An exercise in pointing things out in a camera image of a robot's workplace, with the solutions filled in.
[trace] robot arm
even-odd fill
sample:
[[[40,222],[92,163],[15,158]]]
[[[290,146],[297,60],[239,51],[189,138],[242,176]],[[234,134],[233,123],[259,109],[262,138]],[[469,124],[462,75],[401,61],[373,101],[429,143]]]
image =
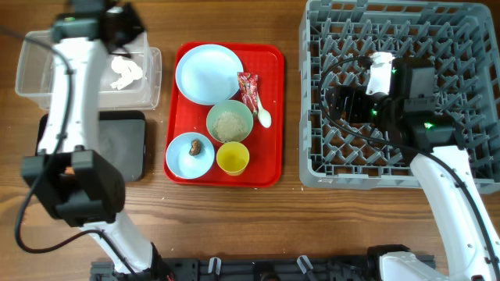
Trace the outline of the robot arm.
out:
[[[391,140],[381,142],[401,149],[434,213],[450,280],[500,278],[500,241],[474,184],[462,130],[452,117],[435,113],[434,66],[422,59],[397,59],[387,52],[359,60],[371,64],[367,87],[337,86],[336,91],[327,91],[329,112],[320,103],[323,113],[339,130],[376,142],[379,140],[349,131],[334,120],[345,114],[349,123],[373,123]],[[448,279],[409,252],[375,250],[374,254],[379,257],[381,280]]]
[[[173,280],[154,245],[141,235],[123,210],[123,177],[98,154],[98,92],[108,54],[131,42],[144,27],[129,4],[107,12],[114,1],[72,3],[75,13],[60,15],[52,28],[53,48],[70,62],[74,72],[66,135],[55,151],[69,86],[68,69],[55,57],[47,128],[37,148],[38,155],[23,160],[23,178],[32,186],[44,173],[48,154],[54,151],[57,161],[42,175],[44,179],[34,192],[49,215],[82,231],[92,229],[105,235],[109,241],[90,234],[112,259],[118,279],[136,276]],[[126,265],[118,254],[125,257]]]
[[[477,206],[495,256],[500,254],[498,234],[477,192],[469,166],[469,155],[456,146],[434,149],[439,157],[460,176]],[[496,280],[491,261],[487,258],[486,243],[464,193],[455,186],[453,178],[443,167],[423,155],[410,164],[419,180],[436,219],[448,259],[449,278],[434,271],[408,252],[388,253],[380,257],[380,277],[383,281],[401,280]]]

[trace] gray dish rack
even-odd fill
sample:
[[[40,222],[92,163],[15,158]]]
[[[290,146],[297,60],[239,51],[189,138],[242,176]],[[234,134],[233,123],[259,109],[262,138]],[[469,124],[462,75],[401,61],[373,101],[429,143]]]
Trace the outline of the gray dish rack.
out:
[[[299,159],[307,187],[368,190],[420,184],[401,152],[381,151],[340,132],[321,116],[320,76],[342,59],[391,51],[429,59],[436,68],[436,112],[463,129],[478,190],[500,190],[500,73],[498,46],[487,6],[473,3],[309,0],[299,27],[302,82]],[[323,88],[366,85],[354,62],[328,74]],[[369,133],[370,124],[347,127]],[[385,138],[375,131],[372,137]]]

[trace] brown food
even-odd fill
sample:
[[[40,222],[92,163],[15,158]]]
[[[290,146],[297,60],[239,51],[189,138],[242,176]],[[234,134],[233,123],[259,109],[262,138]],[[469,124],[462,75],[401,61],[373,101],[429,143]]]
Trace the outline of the brown food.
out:
[[[189,155],[196,156],[202,152],[202,143],[199,139],[195,139],[191,142],[191,150],[189,151]]]

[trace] small bowl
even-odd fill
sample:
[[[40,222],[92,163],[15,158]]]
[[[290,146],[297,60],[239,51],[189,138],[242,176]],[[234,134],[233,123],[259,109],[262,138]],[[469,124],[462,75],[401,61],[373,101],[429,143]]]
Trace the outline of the small bowl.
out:
[[[250,132],[252,132],[253,114],[244,103],[234,100],[222,101],[214,105],[210,109],[209,114],[206,116],[206,129],[209,131],[210,136],[212,136],[214,140],[224,144],[224,142],[218,139],[214,134],[213,124],[220,117],[220,115],[225,112],[234,112],[239,116],[241,116],[241,118],[243,118],[243,121],[245,122],[245,125],[247,127],[247,133],[244,136],[242,136],[240,140],[232,140],[236,142],[243,141],[246,137],[248,137]]]
[[[202,151],[196,156],[189,155],[191,142],[199,139]],[[172,140],[166,149],[165,161],[170,171],[177,177],[193,180],[205,175],[213,165],[215,150],[210,140],[200,133],[183,133]]]
[[[217,152],[217,165],[229,176],[240,176],[249,161],[248,149],[238,142],[223,144]]]

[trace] light blue plate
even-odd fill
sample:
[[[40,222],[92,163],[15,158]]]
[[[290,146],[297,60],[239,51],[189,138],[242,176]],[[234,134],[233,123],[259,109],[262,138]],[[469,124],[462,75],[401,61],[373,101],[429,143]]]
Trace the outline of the light blue plate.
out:
[[[238,72],[243,72],[243,65],[233,51],[217,44],[204,44],[180,59],[175,81],[188,100],[199,105],[216,105],[240,90]]]
[[[196,156],[189,155],[191,142],[199,139],[202,151]],[[205,175],[213,165],[215,150],[210,140],[200,133],[183,133],[176,137],[166,149],[166,165],[177,177],[192,180]]]

